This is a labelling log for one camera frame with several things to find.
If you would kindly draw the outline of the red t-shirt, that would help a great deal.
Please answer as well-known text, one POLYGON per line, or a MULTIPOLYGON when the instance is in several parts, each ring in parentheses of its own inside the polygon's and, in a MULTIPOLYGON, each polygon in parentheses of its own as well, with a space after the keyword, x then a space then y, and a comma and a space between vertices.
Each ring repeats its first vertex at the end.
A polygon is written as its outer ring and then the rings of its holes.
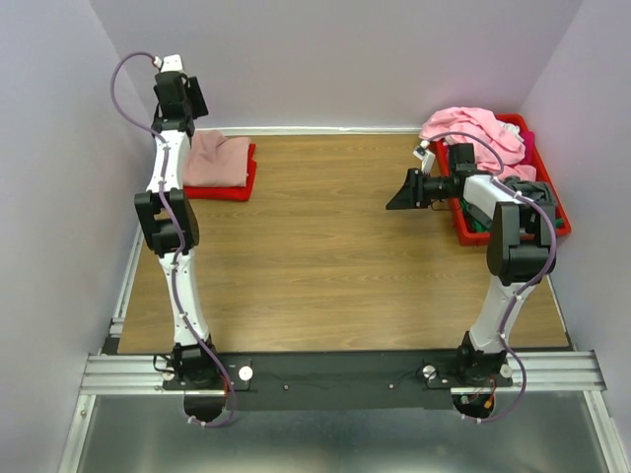
POLYGON ((189 199, 247 202, 253 192, 257 162, 254 159, 256 145, 250 144, 247 150, 245 186, 232 187, 194 187, 185 186, 184 192, 189 199))

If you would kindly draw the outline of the light pink t-shirt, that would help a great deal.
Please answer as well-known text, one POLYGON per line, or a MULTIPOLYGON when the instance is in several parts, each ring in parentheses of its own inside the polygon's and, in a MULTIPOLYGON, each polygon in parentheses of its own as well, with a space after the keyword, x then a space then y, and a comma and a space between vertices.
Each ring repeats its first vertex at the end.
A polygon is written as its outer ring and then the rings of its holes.
POLYGON ((516 176, 522 180, 535 181, 536 169, 521 166, 525 155, 522 144, 517 149, 506 149, 499 141, 499 120, 488 109, 479 107, 449 107, 434 112, 421 126, 421 140, 446 143, 470 143, 474 148, 477 168, 496 174, 501 179, 516 176))

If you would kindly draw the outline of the red plastic bin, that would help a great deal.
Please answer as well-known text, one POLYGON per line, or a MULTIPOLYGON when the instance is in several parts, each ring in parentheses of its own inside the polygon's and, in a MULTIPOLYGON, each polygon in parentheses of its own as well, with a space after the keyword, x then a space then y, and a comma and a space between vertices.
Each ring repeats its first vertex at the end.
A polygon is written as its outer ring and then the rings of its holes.
MULTIPOLYGON (((497 114, 496 118, 499 121, 502 120, 505 122, 514 123, 518 125, 521 128, 521 130, 522 129, 530 130, 524 118, 517 113, 497 114)), ((433 146, 433 151, 436 153, 436 163, 438 165, 438 169, 440 170, 440 174, 447 175, 450 171, 449 152, 448 152, 447 143, 445 141, 440 141, 438 145, 433 146)), ((558 205, 556 206, 556 213, 555 213, 556 234, 559 237, 560 236, 565 237, 572 230, 571 224, 569 222, 565 209, 563 208, 560 202, 560 198, 557 195, 556 189, 553 186, 552 180, 549 176, 545 163, 543 159, 541 158, 540 154, 538 153, 536 145, 533 151, 531 166, 533 166, 536 169, 536 180, 547 182, 551 186, 558 200, 558 205)), ((484 246, 487 244, 490 234, 489 233, 474 234, 468 230, 468 228, 465 225, 463 214, 460 210, 459 201, 457 199, 449 199, 448 207, 452 215, 453 227, 456 231, 457 240, 460 245, 484 246)))

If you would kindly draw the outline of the grey t-shirt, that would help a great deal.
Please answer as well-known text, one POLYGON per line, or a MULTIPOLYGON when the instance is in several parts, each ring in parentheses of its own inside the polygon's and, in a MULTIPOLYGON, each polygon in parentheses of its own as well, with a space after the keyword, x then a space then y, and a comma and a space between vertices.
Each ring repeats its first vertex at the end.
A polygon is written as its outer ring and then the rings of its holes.
POLYGON ((505 184, 512 190, 520 192, 523 197, 539 205, 558 205, 558 200, 547 182, 522 180, 512 176, 505 180, 505 184))

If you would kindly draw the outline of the green t-shirt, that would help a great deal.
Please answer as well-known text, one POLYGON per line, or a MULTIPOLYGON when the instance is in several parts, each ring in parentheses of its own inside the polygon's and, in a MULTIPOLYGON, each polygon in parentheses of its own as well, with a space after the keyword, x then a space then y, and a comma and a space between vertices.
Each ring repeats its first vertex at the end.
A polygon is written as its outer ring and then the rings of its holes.
POLYGON ((464 200, 459 201, 460 210, 463 214, 465 225, 474 234, 488 233, 488 226, 491 219, 481 214, 478 210, 469 206, 464 200))

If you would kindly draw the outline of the magenta t-shirt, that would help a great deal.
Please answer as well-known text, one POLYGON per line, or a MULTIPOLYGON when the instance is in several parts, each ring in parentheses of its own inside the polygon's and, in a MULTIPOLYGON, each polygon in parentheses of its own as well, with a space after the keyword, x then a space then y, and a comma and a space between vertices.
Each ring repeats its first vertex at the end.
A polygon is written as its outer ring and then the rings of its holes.
POLYGON ((530 130, 522 129, 520 131, 520 138, 523 140, 525 147, 525 155, 521 160, 521 166, 530 166, 532 164, 532 156, 535 148, 535 136, 534 133, 530 130))

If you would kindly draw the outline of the white printed t-shirt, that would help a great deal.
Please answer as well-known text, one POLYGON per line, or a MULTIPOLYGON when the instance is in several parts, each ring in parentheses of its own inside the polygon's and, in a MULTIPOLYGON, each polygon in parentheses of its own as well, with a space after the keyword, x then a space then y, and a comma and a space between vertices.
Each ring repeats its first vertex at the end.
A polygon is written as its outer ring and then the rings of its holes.
POLYGON ((499 141, 504 148, 517 149, 524 143, 521 128, 518 125, 500 120, 499 126, 501 129, 499 141))

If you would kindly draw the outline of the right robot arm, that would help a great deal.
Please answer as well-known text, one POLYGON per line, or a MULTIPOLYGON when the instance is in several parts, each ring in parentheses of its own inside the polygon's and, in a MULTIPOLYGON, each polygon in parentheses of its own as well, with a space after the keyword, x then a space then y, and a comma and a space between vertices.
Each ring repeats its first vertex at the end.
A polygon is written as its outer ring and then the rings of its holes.
POLYGON ((436 156, 423 140, 414 154, 418 168, 409 169, 401 188, 386 204, 389 211, 425 209, 437 200, 458 198, 490 219, 486 264, 491 275, 482 309, 462 342, 438 372, 473 386, 500 374, 510 334, 534 287, 554 268, 556 203, 534 193, 546 190, 539 181, 503 182, 477 167, 474 147, 449 147, 450 171, 432 176, 436 156))

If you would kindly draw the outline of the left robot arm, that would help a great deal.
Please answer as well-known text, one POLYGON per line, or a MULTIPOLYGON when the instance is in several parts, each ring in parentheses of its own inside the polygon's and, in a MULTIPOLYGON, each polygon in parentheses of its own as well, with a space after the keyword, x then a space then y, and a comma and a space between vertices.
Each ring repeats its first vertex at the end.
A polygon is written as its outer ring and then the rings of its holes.
POLYGON ((147 246, 166 278, 174 317, 174 345, 162 370, 172 387, 208 389, 221 383, 195 275, 199 228, 184 191, 183 168, 191 150, 194 119, 208 113, 197 79, 181 71, 155 76, 158 104, 151 132, 156 143, 153 175, 134 207, 147 246))

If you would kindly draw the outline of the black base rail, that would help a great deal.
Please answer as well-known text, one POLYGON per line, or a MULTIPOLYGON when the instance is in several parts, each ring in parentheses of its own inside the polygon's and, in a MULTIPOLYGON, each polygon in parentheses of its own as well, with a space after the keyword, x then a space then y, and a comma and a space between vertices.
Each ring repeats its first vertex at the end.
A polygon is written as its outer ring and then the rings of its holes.
POLYGON ((224 353, 216 364, 221 383, 208 389, 172 387, 153 367, 167 391, 184 394, 189 415, 212 419, 220 408, 246 411, 360 410, 388 408, 463 409, 487 418, 498 388, 513 384, 507 357, 500 374, 464 385, 438 368, 456 350, 224 353))

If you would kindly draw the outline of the dusty pink graphic t-shirt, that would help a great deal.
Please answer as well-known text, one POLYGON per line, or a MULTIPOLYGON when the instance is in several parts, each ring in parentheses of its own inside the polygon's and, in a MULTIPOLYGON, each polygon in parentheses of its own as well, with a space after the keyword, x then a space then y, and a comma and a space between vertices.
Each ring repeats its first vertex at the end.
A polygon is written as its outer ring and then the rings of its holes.
POLYGON ((245 187, 250 139, 227 137, 216 130, 192 138, 183 182, 191 187, 245 187))

